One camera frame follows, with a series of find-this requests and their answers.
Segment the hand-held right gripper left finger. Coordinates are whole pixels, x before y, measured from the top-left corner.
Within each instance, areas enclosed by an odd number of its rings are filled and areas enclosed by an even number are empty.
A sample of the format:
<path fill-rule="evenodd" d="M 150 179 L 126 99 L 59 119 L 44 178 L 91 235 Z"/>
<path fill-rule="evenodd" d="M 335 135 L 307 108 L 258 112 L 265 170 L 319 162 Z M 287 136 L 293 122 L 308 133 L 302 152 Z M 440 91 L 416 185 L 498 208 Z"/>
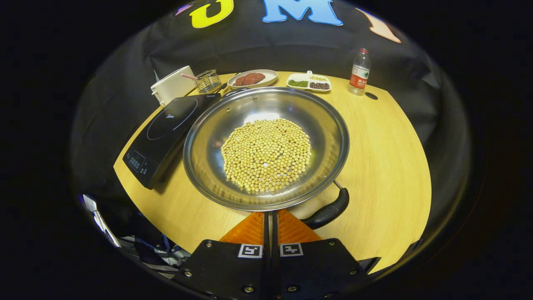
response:
<path fill-rule="evenodd" d="M 269 214 L 253 212 L 220 240 L 201 241 L 173 282 L 202 298 L 270 300 Z"/>

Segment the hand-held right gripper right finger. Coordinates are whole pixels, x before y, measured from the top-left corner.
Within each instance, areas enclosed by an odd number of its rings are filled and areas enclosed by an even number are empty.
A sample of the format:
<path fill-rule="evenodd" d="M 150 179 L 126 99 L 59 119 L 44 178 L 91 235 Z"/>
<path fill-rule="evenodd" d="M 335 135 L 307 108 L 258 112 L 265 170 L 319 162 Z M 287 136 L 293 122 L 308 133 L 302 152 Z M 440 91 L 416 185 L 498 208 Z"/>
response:
<path fill-rule="evenodd" d="M 273 213 L 271 286 L 274 300 L 341 300 L 367 285 L 365 268 L 340 240 L 282 242 L 287 213 Z"/>

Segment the stainless steel pot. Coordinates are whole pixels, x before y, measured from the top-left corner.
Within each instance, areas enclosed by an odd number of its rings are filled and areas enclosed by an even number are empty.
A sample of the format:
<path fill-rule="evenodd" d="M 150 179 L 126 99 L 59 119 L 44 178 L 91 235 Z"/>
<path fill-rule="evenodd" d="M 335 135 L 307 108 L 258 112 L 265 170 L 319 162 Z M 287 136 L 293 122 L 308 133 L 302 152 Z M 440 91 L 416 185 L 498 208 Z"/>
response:
<path fill-rule="evenodd" d="M 231 183 L 222 146 L 247 122 L 284 118 L 310 137 L 310 165 L 285 191 L 247 191 Z M 350 149 L 341 114 L 321 97 L 287 87 L 240 88 L 225 95 L 194 123 L 183 149 L 185 173 L 193 186 L 219 205 L 242 211 L 274 211 L 298 205 L 336 182 Z"/>

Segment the black induction cooktop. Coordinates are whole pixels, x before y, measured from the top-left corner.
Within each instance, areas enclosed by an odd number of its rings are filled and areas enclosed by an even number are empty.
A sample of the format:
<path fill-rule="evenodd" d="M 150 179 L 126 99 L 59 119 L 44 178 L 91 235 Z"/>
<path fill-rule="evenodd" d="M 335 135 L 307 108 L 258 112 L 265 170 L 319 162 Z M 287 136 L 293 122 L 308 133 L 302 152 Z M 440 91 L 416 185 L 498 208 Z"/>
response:
<path fill-rule="evenodd" d="M 221 97 L 220 93 L 177 97 L 141 129 L 122 160 L 143 187 L 152 190 L 160 182 L 194 122 Z"/>

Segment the dark striped cloth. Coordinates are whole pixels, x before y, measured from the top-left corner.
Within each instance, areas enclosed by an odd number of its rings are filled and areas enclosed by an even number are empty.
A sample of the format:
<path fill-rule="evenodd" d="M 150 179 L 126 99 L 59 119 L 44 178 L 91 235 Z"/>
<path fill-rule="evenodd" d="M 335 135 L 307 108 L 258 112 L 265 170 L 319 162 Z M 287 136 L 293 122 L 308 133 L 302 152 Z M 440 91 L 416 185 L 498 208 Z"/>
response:
<path fill-rule="evenodd" d="M 131 220 L 126 232 L 120 233 L 117 239 L 122 249 L 133 258 L 170 279 L 192 255 L 142 216 Z"/>

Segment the pile of yellow soybeans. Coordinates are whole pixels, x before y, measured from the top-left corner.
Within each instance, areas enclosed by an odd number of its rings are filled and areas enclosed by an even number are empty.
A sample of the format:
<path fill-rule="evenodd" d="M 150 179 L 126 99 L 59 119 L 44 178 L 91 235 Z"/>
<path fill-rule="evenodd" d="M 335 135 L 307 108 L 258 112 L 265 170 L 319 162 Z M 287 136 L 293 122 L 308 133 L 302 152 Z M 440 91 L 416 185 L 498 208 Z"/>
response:
<path fill-rule="evenodd" d="M 278 192 L 306 173 L 309 135 L 285 118 L 247 122 L 221 146 L 226 179 L 247 193 Z"/>

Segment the white divided bean dish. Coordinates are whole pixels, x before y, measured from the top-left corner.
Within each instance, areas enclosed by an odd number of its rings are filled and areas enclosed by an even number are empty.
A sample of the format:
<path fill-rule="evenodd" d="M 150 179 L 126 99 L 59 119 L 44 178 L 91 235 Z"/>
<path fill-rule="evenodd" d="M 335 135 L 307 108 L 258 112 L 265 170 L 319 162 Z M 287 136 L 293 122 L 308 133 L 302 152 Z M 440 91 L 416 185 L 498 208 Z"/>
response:
<path fill-rule="evenodd" d="M 314 74 L 312 71 L 290 74 L 286 80 L 286 85 L 289 88 L 318 93 L 328 93 L 332 88 L 331 81 L 328 77 Z"/>

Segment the white toaster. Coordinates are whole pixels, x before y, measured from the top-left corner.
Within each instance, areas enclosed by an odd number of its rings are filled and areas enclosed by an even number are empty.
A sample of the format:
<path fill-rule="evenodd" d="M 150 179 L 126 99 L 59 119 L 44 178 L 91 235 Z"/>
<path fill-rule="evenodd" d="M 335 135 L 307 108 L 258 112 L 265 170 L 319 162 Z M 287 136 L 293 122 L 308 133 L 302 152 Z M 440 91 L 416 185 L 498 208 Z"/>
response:
<path fill-rule="evenodd" d="M 185 66 L 158 80 L 150 87 L 152 95 L 156 97 L 160 106 L 165 107 L 175 98 L 184 97 L 196 89 L 194 80 L 182 76 L 183 74 L 194 77 L 191 67 Z"/>

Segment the white round plate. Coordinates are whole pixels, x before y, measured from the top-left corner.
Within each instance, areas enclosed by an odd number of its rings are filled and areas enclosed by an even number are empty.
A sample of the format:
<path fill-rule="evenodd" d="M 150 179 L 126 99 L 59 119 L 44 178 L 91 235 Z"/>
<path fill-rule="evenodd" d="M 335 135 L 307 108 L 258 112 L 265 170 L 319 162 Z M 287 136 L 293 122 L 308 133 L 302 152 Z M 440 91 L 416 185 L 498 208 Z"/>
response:
<path fill-rule="evenodd" d="M 263 73 L 265 75 L 265 79 L 261 80 L 261 82 L 257 84 L 245 85 L 242 87 L 233 86 L 236 78 L 239 78 L 240 76 L 243 76 L 249 73 Z M 236 74 L 235 76 L 230 78 L 230 80 L 228 80 L 228 87 L 232 90 L 235 90 L 238 88 L 248 88 L 248 89 L 249 88 L 260 88 L 260 87 L 266 87 L 266 86 L 274 84 L 277 81 L 277 79 L 278 79 L 278 73 L 273 70 L 250 70 L 250 71 L 245 71 L 245 72 Z"/>

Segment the clear plastic water bottle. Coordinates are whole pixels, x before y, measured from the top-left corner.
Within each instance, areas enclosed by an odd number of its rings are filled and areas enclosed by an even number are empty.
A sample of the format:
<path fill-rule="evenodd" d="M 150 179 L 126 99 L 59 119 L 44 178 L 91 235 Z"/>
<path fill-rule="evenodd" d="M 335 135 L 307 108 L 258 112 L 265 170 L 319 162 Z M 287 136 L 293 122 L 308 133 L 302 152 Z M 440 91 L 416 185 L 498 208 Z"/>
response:
<path fill-rule="evenodd" d="M 350 93 L 354 95 L 363 95 L 370 71 L 371 58 L 369 57 L 368 50 L 361 48 L 359 49 L 356 57 L 354 57 L 352 63 L 352 71 L 349 80 Z"/>

